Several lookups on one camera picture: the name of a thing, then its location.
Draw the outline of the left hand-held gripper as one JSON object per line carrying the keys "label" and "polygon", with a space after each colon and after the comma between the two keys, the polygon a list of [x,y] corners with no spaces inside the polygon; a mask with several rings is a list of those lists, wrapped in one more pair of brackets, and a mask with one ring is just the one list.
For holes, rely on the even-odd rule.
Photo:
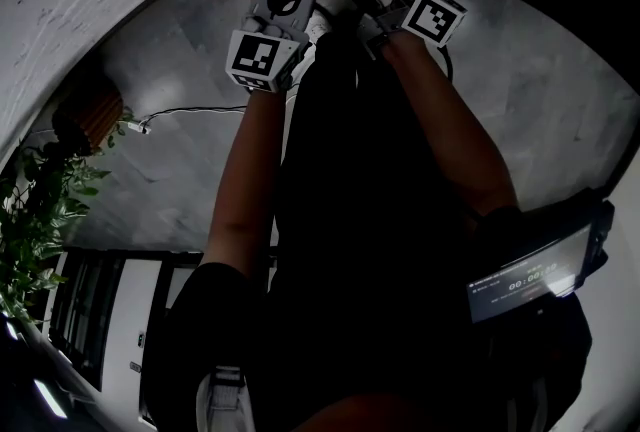
{"label": "left hand-held gripper", "polygon": [[252,0],[232,32],[226,72],[249,90],[286,91],[310,46],[306,24],[316,0]]}

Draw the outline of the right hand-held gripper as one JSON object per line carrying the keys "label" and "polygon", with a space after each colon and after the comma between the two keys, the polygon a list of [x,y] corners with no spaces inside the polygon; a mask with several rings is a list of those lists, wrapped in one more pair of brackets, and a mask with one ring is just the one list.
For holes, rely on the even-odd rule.
{"label": "right hand-held gripper", "polygon": [[407,31],[440,49],[466,15],[454,0],[352,0],[362,18],[356,35],[372,59],[389,37]]}

